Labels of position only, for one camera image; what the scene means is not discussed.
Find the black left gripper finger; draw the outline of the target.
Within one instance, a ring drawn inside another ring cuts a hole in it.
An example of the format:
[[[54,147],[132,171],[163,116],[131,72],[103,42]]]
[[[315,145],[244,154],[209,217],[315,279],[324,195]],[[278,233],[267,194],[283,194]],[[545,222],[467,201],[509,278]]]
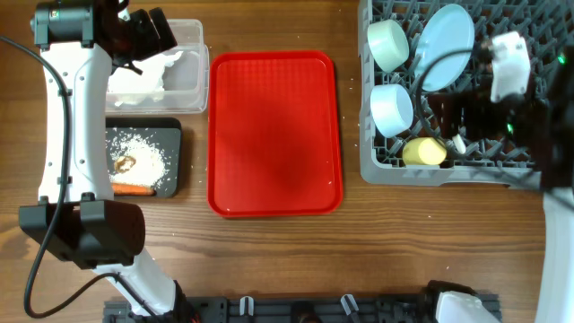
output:
[[[149,12],[143,9],[130,13],[130,41],[132,60],[144,60],[161,53],[161,36],[157,26],[164,18],[161,8],[153,8]]]
[[[162,9],[153,8],[149,14],[158,34],[159,50],[170,50],[176,47],[178,43]]]

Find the white napkin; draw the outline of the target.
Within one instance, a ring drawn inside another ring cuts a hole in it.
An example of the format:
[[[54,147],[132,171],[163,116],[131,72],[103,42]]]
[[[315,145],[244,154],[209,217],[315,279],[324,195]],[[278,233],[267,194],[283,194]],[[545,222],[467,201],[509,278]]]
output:
[[[165,89],[163,76],[168,67],[182,57],[183,52],[177,51],[172,55],[158,54],[144,61],[135,61],[134,66],[142,74],[136,74],[125,68],[117,69],[109,78],[107,95],[113,97],[115,105],[138,105],[144,100],[153,102],[164,98]]]

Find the white plastic spoon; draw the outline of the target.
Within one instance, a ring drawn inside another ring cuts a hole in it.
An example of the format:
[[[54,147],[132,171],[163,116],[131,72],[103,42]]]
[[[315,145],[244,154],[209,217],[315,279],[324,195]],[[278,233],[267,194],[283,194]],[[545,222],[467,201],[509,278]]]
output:
[[[458,153],[460,154],[466,153],[466,144],[460,134],[454,135],[452,137],[452,142]]]

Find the yellow cup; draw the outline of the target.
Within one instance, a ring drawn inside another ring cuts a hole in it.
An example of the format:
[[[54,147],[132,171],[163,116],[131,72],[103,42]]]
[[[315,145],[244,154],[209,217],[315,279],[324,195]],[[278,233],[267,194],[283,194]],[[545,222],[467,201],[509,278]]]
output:
[[[447,157],[446,148],[431,137],[419,137],[409,141],[402,151],[406,165],[439,165]]]

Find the light blue plate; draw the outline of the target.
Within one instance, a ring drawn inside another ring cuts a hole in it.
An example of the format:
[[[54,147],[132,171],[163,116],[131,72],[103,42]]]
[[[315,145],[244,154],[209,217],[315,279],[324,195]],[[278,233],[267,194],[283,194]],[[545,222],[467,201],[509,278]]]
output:
[[[414,70],[415,77],[418,78],[438,57],[473,45],[474,23],[469,13],[459,4],[445,5],[430,18],[422,31],[415,51],[415,55],[421,58]],[[422,89],[435,92],[448,87],[463,73],[470,55],[466,52],[438,62],[424,79]]]

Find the rice grains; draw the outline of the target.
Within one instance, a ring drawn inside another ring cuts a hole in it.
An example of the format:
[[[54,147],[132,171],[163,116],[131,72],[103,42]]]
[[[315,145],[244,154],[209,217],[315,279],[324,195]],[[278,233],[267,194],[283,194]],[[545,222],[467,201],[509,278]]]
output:
[[[170,182],[175,167],[172,139],[178,140],[178,131],[173,128],[109,127],[106,149],[111,183],[158,189]],[[135,166],[126,173],[116,173],[114,161],[120,156],[134,157]]]

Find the brown mushroom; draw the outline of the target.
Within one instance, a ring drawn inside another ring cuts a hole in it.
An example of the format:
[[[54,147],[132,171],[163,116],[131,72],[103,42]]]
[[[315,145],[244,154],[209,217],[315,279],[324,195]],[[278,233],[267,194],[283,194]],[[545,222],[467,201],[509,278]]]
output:
[[[114,170],[116,173],[126,173],[136,164],[136,159],[131,156],[120,156],[114,161]]]

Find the light blue rice bowl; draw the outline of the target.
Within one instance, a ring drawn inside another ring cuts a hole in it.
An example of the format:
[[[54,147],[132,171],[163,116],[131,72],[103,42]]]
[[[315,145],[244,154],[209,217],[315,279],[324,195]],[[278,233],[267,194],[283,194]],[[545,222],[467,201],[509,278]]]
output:
[[[370,109],[377,130],[393,137],[413,123],[413,105],[409,93],[400,84],[376,85],[370,95]]]

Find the green bowl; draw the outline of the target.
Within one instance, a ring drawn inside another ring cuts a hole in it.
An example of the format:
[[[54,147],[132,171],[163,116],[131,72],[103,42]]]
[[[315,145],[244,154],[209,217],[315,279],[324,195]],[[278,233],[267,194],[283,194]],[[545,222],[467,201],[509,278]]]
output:
[[[372,23],[367,29],[370,52],[382,71],[391,73],[409,57],[409,43],[401,25],[394,20]]]

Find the orange carrot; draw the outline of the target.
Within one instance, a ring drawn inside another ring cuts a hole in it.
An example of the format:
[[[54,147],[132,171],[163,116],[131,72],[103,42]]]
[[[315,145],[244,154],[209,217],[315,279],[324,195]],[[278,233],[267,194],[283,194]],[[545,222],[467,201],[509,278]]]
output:
[[[155,190],[152,187],[113,183],[112,189],[115,196],[154,196]]]

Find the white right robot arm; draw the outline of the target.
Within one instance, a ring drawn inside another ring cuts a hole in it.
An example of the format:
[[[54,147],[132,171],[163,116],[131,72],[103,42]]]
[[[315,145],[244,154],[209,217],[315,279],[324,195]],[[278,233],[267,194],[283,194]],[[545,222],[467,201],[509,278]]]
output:
[[[461,112],[468,130],[480,138],[505,133],[533,155],[541,173],[537,192],[544,197],[544,267],[535,319],[573,320],[573,60],[557,57],[545,100],[530,98],[526,58],[494,58],[491,93],[444,96],[449,118]]]

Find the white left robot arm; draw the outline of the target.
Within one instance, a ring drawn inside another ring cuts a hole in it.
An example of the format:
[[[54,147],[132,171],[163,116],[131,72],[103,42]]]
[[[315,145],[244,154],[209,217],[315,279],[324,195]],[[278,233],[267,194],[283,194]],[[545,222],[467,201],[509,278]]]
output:
[[[145,249],[141,208],[114,198],[105,145],[109,77],[176,45],[163,11],[50,1],[38,4],[30,26],[31,55],[46,78],[48,133],[38,201],[20,208],[21,229],[40,254],[110,281],[136,320],[186,320],[183,292]]]

